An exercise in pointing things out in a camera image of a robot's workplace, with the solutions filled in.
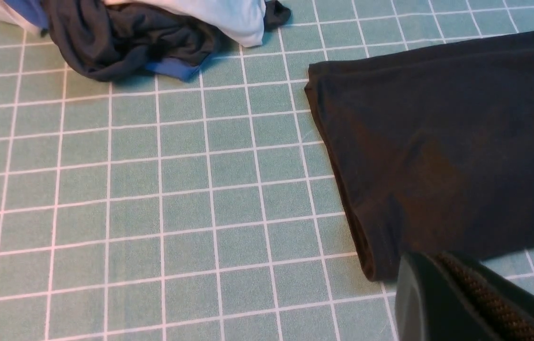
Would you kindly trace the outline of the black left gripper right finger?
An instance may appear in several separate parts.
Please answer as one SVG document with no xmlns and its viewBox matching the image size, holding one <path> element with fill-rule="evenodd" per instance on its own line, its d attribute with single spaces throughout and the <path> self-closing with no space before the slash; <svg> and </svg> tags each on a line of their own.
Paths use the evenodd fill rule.
<svg viewBox="0 0 534 341">
<path fill-rule="evenodd" d="M 474 311 L 502 341 L 534 341 L 534 295 L 466 257 L 435 256 Z"/>
</svg>

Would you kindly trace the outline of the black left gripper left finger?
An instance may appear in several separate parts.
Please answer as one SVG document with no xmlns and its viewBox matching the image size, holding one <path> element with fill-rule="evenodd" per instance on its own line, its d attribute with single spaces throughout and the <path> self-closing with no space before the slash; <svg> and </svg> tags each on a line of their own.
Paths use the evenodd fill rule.
<svg viewBox="0 0 534 341">
<path fill-rule="evenodd" d="M 447 270 L 425 254 L 400 260 L 395 321 L 401 341 L 500 341 Z"/>
</svg>

